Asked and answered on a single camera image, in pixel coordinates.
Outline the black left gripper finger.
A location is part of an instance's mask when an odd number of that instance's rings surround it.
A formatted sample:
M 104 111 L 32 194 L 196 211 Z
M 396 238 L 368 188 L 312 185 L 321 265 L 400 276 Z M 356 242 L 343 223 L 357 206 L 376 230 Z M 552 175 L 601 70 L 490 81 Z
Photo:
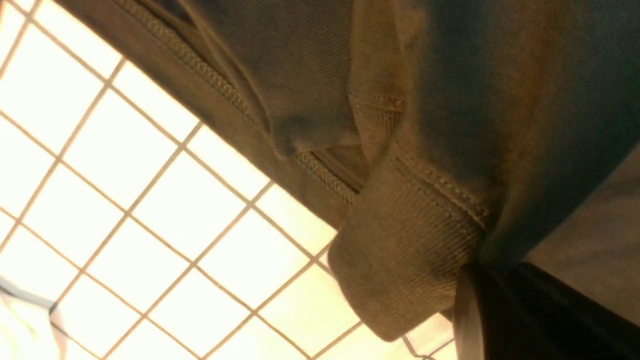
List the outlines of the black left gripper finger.
M 640 330 L 530 263 L 464 265 L 453 307 L 460 360 L 637 360 Z

